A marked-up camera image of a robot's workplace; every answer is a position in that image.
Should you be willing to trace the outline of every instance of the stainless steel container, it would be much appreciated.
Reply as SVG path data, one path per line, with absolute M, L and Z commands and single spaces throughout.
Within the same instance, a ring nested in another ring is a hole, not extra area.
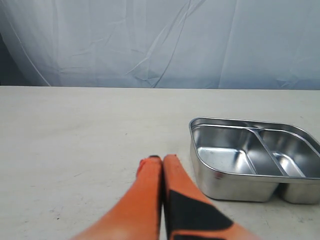
M 218 200 L 265 202 L 279 186 L 295 204 L 320 200 L 320 145 L 280 123 L 196 118 L 189 124 L 199 188 Z

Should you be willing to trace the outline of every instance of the white fabric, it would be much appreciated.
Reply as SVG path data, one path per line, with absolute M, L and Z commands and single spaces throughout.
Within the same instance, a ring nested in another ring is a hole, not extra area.
M 320 89 L 319 0 L 0 0 L 36 85 Z

